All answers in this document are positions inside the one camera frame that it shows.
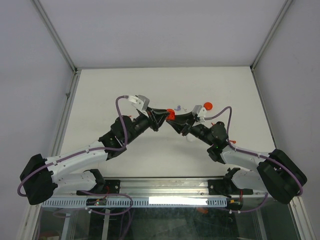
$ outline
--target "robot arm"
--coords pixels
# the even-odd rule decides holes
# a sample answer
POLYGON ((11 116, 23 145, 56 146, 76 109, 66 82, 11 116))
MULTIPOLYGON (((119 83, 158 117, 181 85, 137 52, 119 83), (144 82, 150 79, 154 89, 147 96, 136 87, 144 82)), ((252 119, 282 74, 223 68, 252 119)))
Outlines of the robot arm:
POLYGON ((207 152, 213 161, 245 168, 230 169, 224 176, 226 195, 230 194, 230 189, 253 189, 268 192, 277 201, 288 204, 294 196, 302 194, 307 178, 283 151, 255 152, 236 147, 229 142, 223 122, 219 121, 210 128, 202 124, 205 114, 205 108, 196 105, 192 112, 171 114, 167 123, 178 134, 191 134, 210 145, 207 152))
POLYGON ((31 205, 36 205, 53 194, 78 190, 101 193, 105 180, 98 169, 72 172, 119 156, 127 150, 125 143, 130 144, 148 128, 158 131, 170 114, 165 109, 148 107, 149 99, 144 96, 128 96, 128 100, 137 108, 137 118, 131 120, 129 116, 119 116, 109 132, 76 151, 47 158, 41 154, 31 157, 20 175, 20 188, 23 186, 26 194, 20 193, 20 189, 18 194, 27 197, 31 205))

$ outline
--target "metal frame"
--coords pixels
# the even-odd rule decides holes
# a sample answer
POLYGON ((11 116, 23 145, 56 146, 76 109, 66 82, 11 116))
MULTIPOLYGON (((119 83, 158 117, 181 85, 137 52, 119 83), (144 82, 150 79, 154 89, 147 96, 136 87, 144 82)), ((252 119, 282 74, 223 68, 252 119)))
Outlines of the metal frame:
POLYGON ((285 15, 287 14, 290 6, 292 5, 294 0, 286 0, 284 2, 284 4, 282 5, 282 8, 280 10, 280 12, 278 13, 278 15, 276 16, 268 34, 266 35, 266 38, 264 39, 264 42, 258 52, 258 54, 256 55, 252 65, 251 65, 251 69, 254 70, 258 64, 258 62, 260 61, 261 57, 263 56, 265 50, 267 49, 270 41, 272 40, 273 36, 275 35, 280 23, 282 22, 282 20, 284 19, 285 15))
POLYGON ((42 19, 46 29, 48 30, 49 34, 52 37, 52 40, 54 41, 54 43, 56 44, 57 48, 59 49, 59 51, 61 52, 64 60, 68 63, 69 67, 71 68, 71 70, 76 73, 77 72, 77 68, 74 64, 74 61, 71 59, 66 47, 64 46, 63 42, 61 41, 54 25, 52 24, 52 22, 50 21, 48 14, 46 13, 43 5, 41 4, 41 2, 39 0, 31 0, 31 2, 33 3, 33 6, 35 8, 35 10, 38 12, 40 18, 42 19))
POLYGON ((308 217, 302 197, 295 197, 290 202, 292 218, 295 219, 296 230, 301 240, 317 240, 308 217))
MULTIPOLYGON (((62 141, 67 129, 67 123, 70 117, 72 104, 76 96, 76 90, 79 82, 81 71, 77 71, 73 74, 69 91, 65 94, 66 101, 62 110, 61 118, 56 130, 55 141, 51 148, 51 156, 56 156, 60 153, 62 148, 62 141)), ((37 227, 37 221, 40 213, 40 204, 29 205, 26 207, 24 218, 21 222, 20 228, 17 234, 17 240, 31 240, 34 237, 35 229, 37 227)))

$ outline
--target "purple cable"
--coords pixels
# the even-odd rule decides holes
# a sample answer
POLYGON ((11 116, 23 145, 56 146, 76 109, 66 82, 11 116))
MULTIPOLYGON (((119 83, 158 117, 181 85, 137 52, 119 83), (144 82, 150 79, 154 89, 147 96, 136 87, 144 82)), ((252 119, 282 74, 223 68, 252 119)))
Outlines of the purple cable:
MULTIPOLYGON (((128 133, 127 133, 127 129, 126 129, 126 125, 125 125, 125 122, 124 122, 124 119, 121 115, 121 112, 120 112, 120 108, 119 108, 119 100, 120 99, 127 99, 129 96, 128 95, 123 95, 123 96, 119 96, 117 97, 117 99, 115 100, 115 108, 116 108, 116 111, 119 115, 119 119, 120 119, 120 122, 121 122, 121 125, 122 125, 122 128, 123 128, 123 133, 124 133, 124 144, 122 147, 120 148, 114 148, 114 147, 94 147, 94 148, 90 148, 89 151, 96 151, 96 150, 111 150, 111 151, 122 151, 126 148, 127 144, 128 144, 128 133)), ((68 160, 70 158, 73 158, 75 156, 78 156, 78 155, 81 155, 81 154, 84 154, 86 153, 85 150, 83 151, 79 151, 79 152, 76 152, 74 154, 71 154, 69 156, 66 156, 66 157, 63 157, 59 160, 56 161, 56 163, 61 163, 65 160, 68 160)), ((17 193, 19 196, 21 197, 26 197, 27 195, 26 194, 23 194, 21 193, 21 188, 23 187, 23 185, 26 183, 26 181, 28 181, 33 175, 39 173, 40 171, 42 171, 43 169, 46 169, 47 167, 50 167, 54 165, 53 162, 51 163, 48 163, 42 167, 39 167, 38 169, 34 170, 32 173, 30 173, 28 176, 26 176, 22 181, 21 183, 19 184, 18 186, 18 189, 17 189, 17 193)))
POLYGON ((121 222, 120 222, 119 239, 121 239, 122 225, 124 224, 124 218, 125 218, 125 215, 122 214, 122 216, 121 216, 121 222))
MULTIPOLYGON (((260 209, 260 208, 261 208, 263 205, 265 205, 265 203, 267 202, 267 200, 268 200, 268 195, 269 195, 268 193, 266 193, 266 194, 264 195, 264 199, 263 199, 263 201, 260 203, 259 206, 256 206, 255 208, 252 208, 252 209, 249 209, 249 210, 240 211, 240 213, 250 213, 250 212, 254 212, 254 211, 260 209)), ((218 208, 218 209, 224 210, 224 211, 228 211, 228 212, 231 211, 232 213, 238 213, 237 210, 230 210, 230 209, 226 209, 226 208, 218 208)))
POLYGON ((129 213, 129 222, 128 222, 128 225, 126 226, 126 229, 125 229, 123 235, 121 236, 121 238, 119 240, 124 240, 125 239, 128 231, 129 231, 129 228, 131 226, 131 223, 132 223, 132 221, 134 219, 135 210, 133 210, 132 216, 130 214, 130 211, 128 213, 129 213))
POLYGON ((126 210, 124 210, 122 212, 117 212, 117 213, 103 213, 103 212, 95 211, 92 208, 87 207, 87 209, 89 209, 91 212, 93 212, 95 214, 103 215, 103 216, 116 216, 116 215, 125 214, 134 205, 133 199, 129 195, 124 194, 124 193, 96 194, 96 193, 91 193, 89 191, 84 191, 84 190, 82 190, 81 192, 88 194, 88 195, 91 195, 91 196, 108 196, 108 197, 110 197, 110 196, 123 196, 123 197, 126 197, 127 199, 130 200, 130 206, 126 210))

